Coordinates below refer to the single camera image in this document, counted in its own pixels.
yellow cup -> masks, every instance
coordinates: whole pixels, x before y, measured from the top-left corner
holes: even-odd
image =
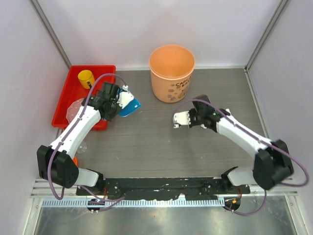
[[[78,74],[78,80],[85,89],[90,89],[94,84],[94,77],[90,70],[83,70]]]

